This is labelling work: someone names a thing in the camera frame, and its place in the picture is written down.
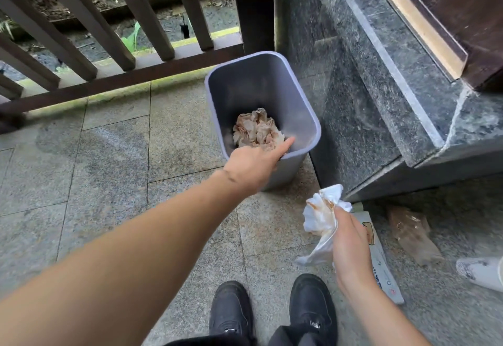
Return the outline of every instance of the black shoe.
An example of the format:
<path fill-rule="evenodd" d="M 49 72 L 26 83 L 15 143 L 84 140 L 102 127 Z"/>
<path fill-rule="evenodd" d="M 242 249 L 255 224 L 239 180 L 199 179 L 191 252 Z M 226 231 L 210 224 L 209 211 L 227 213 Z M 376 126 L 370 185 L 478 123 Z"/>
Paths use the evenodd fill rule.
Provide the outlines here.
<path fill-rule="evenodd" d="M 253 312 L 247 290 L 237 281 L 220 285 L 213 298 L 210 312 L 210 335 L 240 334 L 254 340 Z"/>
<path fill-rule="evenodd" d="M 336 307 L 329 289 L 321 278 L 311 273 L 301 274 L 290 294 L 290 324 L 307 324 L 318 329 L 330 344 L 337 342 Z"/>

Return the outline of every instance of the trash can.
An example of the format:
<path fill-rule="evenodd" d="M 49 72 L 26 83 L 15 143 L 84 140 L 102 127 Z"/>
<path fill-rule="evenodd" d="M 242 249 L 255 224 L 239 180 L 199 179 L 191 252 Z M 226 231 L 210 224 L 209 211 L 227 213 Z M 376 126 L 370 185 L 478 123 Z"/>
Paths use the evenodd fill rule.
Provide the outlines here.
<path fill-rule="evenodd" d="M 286 138 L 295 136 L 295 143 L 264 190 L 291 181 L 318 143 L 321 127 L 285 57 L 265 51 L 217 65 L 206 76 L 205 86 L 224 157 L 229 159 L 236 148 L 232 127 L 237 116 L 265 108 Z"/>

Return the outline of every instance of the wooden fence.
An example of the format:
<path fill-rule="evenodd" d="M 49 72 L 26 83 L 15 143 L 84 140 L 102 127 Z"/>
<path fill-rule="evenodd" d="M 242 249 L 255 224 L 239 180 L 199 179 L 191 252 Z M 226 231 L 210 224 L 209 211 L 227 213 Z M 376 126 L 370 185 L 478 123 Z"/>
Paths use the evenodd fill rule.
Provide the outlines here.
<path fill-rule="evenodd" d="M 175 49 L 148 0 L 125 0 L 155 49 L 154 53 L 137 58 L 125 47 L 91 0 L 60 0 L 114 60 L 114 63 L 101 67 L 91 63 L 28 0 L 1 1 L 0 9 L 72 72 L 53 73 L 7 36 L 0 34 L 0 60 L 46 90 L 44 93 L 24 90 L 20 84 L 0 74 L 0 131 L 1 121 L 7 116 L 15 117 L 33 109 L 208 67 L 245 53 L 274 50 L 273 0 L 235 0 L 241 32 L 214 40 L 199 0 L 181 0 L 197 43 Z"/>

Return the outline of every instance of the person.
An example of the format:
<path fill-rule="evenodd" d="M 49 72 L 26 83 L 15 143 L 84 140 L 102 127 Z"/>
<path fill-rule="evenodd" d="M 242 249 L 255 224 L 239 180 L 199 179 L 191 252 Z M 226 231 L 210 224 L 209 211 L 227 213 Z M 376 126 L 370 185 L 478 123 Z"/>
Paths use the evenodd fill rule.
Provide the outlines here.
<path fill-rule="evenodd" d="M 275 150 L 242 147 L 223 169 L 74 251 L 0 303 L 0 339 L 9 346 L 141 345 L 223 219 L 267 183 L 294 138 Z M 428 345 L 374 280 L 367 233 L 335 208 L 333 260 L 338 286 L 376 345 Z M 336 310 L 324 282 L 303 274 L 293 284 L 290 325 L 271 345 L 337 342 Z M 255 343 L 245 288 L 222 284 L 209 335 L 177 345 Z"/>

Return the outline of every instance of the stone floor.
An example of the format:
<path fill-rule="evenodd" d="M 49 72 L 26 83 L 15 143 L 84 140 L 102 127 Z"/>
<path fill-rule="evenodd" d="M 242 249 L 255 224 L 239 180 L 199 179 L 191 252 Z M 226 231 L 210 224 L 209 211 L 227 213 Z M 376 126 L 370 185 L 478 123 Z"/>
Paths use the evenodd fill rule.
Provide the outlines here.
<path fill-rule="evenodd" d="M 207 178 L 224 164 L 205 100 L 206 71 L 35 112 L 0 136 L 0 297 L 72 249 Z M 288 187 L 240 204 L 205 246 L 194 270 L 145 340 L 162 345 L 205 334 L 211 299 L 228 279 L 250 293 L 261 344 L 288 323 L 294 279 L 317 273 L 338 310 L 342 345 L 368 344 L 330 266 L 299 267 L 317 238 L 302 228 L 305 199 L 318 190 L 306 159 Z M 503 254 L 500 175 L 366 202 L 406 315 L 438 345 L 503 344 L 503 294 L 458 276 L 458 257 Z M 382 207 L 427 214 L 446 257 L 422 268 L 392 238 Z"/>

